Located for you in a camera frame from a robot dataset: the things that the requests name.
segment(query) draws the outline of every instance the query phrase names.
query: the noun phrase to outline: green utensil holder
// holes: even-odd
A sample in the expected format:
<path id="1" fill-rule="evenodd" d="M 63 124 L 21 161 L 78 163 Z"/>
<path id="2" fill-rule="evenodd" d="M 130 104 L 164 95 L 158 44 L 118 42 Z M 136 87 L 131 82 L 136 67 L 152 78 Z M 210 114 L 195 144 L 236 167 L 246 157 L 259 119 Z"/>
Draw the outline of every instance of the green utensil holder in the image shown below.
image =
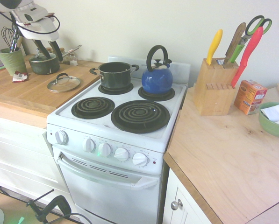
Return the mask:
<path id="1" fill-rule="evenodd" d="M 9 49 L 3 49 L 1 51 L 3 53 L 0 53 L 0 60 L 11 76 L 14 76 L 16 71 L 27 73 L 26 64 L 21 49 L 11 53 Z"/>

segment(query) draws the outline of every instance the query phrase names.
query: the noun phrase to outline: white knob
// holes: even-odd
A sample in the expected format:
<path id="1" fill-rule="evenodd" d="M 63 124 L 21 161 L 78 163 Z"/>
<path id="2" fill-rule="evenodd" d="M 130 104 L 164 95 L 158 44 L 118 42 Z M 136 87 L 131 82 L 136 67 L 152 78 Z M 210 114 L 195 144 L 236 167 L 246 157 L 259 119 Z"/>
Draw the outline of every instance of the white knob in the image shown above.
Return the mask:
<path id="1" fill-rule="evenodd" d="M 124 148 L 118 148 L 115 151 L 114 157 L 117 158 L 120 161 L 126 161 L 129 158 L 129 153 Z"/>
<path id="2" fill-rule="evenodd" d="M 55 138 L 58 144 L 65 145 L 68 141 L 68 135 L 63 131 L 59 130 L 55 133 Z"/>
<path id="3" fill-rule="evenodd" d="M 96 147 L 94 141 L 91 139 L 85 139 L 82 145 L 83 145 L 83 151 L 85 152 L 91 152 Z"/>
<path id="4" fill-rule="evenodd" d="M 98 156 L 107 157 L 111 153 L 111 147 L 107 143 L 99 145 Z"/>
<path id="5" fill-rule="evenodd" d="M 132 161 L 134 165 L 143 167 L 148 163 L 148 158 L 142 153 L 136 153 Z"/>

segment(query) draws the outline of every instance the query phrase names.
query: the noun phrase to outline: blue kettle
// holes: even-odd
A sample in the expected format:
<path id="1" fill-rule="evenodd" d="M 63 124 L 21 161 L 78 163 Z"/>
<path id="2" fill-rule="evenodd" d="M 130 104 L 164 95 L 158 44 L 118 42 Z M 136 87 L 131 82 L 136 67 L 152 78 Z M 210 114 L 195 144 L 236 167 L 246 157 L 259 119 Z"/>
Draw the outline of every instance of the blue kettle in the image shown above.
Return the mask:
<path id="1" fill-rule="evenodd" d="M 155 59 L 156 63 L 151 65 L 152 57 L 159 49 L 163 51 L 163 63 L 160 59 Z M 152 47 L 147 56 L 147 70 L 143 73 L 142 85 L 143 90 L 151 94 L 167 93 L 172 88 L 172 72 L 169 70 L 170 63 L 168 53 L 162 45 Z"/>

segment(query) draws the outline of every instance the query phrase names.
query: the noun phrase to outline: knife block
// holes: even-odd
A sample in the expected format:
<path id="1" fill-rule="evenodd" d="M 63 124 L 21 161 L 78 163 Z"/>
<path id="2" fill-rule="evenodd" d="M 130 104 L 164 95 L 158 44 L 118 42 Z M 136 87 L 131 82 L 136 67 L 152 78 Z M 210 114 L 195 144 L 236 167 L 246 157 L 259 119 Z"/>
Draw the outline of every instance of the knife block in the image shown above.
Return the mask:
<path id="1" fill-rule="evenodd" d="M 219 65 L 213 58 L 208 65 L 204 58 L 193 93 L 193 102 L 201 116 L 227 115 L 235 95 L 230 83 L 238 70 L 238 64 Z"/>

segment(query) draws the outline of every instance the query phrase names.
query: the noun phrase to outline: white cabinet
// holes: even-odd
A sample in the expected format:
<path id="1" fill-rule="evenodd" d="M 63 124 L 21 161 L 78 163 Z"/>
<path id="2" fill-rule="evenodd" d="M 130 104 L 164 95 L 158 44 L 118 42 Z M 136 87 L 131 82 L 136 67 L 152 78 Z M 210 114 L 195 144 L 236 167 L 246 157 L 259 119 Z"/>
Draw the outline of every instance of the white cabinet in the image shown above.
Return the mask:
<path id="1" fill-rule="evenodd" d="M 167 183 L 163 224 L 211 224 L 171 169 Z"/>
<path id="2" fill-rule="evenodd" d="M 63 195 L 74 204 L 59 166 L 52 157 L 46 130 L 0 118 L 0 186 L 47 204 Z"/>

